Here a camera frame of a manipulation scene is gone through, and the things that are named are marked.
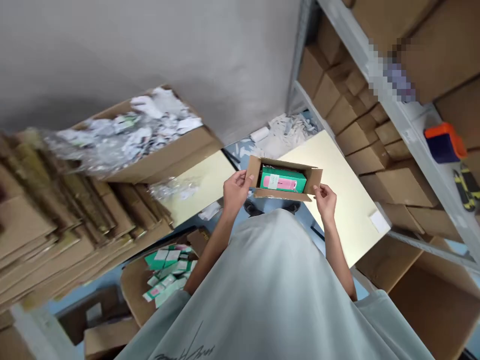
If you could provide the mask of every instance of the green product box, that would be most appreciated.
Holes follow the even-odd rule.
[[[302,193],[307,179],[300,172],[262,166],[260,189]]]

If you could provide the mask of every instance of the shoe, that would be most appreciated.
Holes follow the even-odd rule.
[[[255,204],[251,202],[249,199],[245,200],[245,202],[243,203],[243,208],[245,209],[246,213],[251,217],[262,215],[264,213],[263,211],[257,209]]]
[[[300,209],[302,204],[298,201],[292,202],[290,205],[282,207],[282,209],[287,210],[289,213],[295,215],[295,213]]]

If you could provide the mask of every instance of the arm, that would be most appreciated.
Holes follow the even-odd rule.
[[[224,206],[220,220],[183,287],[190,295],[198,289],[229,244],[235,218],[247,199],[252,184],[253,175],[245,179],[246,174],[247,170],[237,171],[223,183]]]
[[[314,186],[313,189],[315,190],[318,212],[320,213],[323,229],[325,230],[326,259],[350,299],[357,301],[354,278],[345,260],[339,232],[335,224],[334,215],[337,195],[328,185],[321,184],[320,187]]]

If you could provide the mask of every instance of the person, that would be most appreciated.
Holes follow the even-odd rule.
[[[328,185],[313,187],[326,257],[284,209],[231,235],[252,178],[225,181],[223,213],[183,290],[116,359],[433,359],[383,290],[357,301]]]

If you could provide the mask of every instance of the white wall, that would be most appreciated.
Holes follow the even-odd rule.
[[[224,143],[284,111],[300,0],[1,0],[0,128],[64,128],[168,82]]]

